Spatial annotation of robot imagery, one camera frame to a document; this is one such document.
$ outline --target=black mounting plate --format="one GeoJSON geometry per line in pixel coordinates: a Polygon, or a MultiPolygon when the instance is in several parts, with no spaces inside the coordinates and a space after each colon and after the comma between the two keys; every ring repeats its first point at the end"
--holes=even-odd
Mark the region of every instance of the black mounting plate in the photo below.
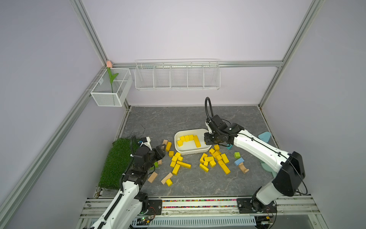
{"type": "MultiPolygon", "coordinates": [[[[252,209],[252,204],[250,203],[250,200],[251,198],[236,199],[240,214],[256,213],[252,209]]],[[[267,208],[269,209],[268,213],[277,213],[277,206],[275,205],[274,201],[272,201],[269,205],[267,205],[267,208]]]]}
{"type": "Polygon", "coordinates": [[[162,200],[149,200],[146,215],[161,215],[161,209],[163,208],[162,204],[163,204],[162,200]]]}

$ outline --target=wire mesh basket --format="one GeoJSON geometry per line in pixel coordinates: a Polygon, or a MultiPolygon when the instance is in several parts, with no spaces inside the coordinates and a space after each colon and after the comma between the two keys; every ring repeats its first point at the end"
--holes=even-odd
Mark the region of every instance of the wire mesh basket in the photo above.
{"type": "Polygon", "coordinates": [[[100,107],[121,107],[132,85],[129,69],[111,68],[111,72],[118,73],[112,86],[106,69],[90,93],[100,107]]]}
{"type": "Polygon", "coordinates": [[[135,70],[138,90],[219,89],[219,62],[141,63],[135,70]]]}

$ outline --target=green cube block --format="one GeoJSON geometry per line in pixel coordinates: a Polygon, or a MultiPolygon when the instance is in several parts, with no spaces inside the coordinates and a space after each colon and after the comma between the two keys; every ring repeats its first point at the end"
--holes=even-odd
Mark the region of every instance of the green cube block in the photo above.
{"type": "Polygon", "coordinates": [[[158,162],[155,162],[155,163],[154,163],[154,165],[155,165],[155,168],[156,168],[156,169],[159,167],[158,162]]]}
{"type": "Polygon", "coordinates": [[[235,153],[234,153],[234,157],[235,157],[236,159],[240,158],[240,153],[239,153],[239,152],[235,152],[235,153]]]}

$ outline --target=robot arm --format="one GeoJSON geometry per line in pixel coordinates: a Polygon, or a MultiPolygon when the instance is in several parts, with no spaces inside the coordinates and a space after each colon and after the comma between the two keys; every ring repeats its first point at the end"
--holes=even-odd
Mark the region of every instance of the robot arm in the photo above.
{"type": "Polygon", "coordinates": [[[218,115],[213,115],[210,98],[205,101],[206,126],[209,132],[205,133],[206,145],[227,142],[253,154],[268,164],[277,176],[271,182],[260,187],[251,199],[248,207],[254,212],[262,212],[273,200],[280,196],[293,196],[305,178],[302,157],[299,153],[282,151],[256,138],[244,127],[236,123],[229,126],[218,115]],[[207,110],[210,105],[211,116],[207,110]]]}
{"type": "Polygon", "coordinates": [[[140,139],[140,142],[141,146],[131,155],[134,166],[122,175],[119,192],[91,228],[126,229],[139,213],[147,211],[147,194],[140,189],[147,180],[149,169],[165,156],[165,145],[152,149],[149,137],[140,139]]]}

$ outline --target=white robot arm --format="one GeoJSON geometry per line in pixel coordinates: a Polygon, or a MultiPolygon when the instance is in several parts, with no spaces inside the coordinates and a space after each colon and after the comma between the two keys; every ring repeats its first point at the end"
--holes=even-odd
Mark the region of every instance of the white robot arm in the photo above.
{"type": "Polygon", "coordinates": [[[293,196],[305,178],[302,157],[299,153],[282,151],[265,143],[249,133],[244,127],[232,123],[229,126],[218,115],[213,115],[210,98],[205,100],[206,126],[209,130],[205,133],[206,145],[229,143],[245,149],[263,162],[268,164],[277,176],[271,182],[260,187],[252,197],[250,204],[245,206],[248,213],[262,212],[280,196],[293,196]],[[209,102],[211,116],[208,113],[209,102]]]}

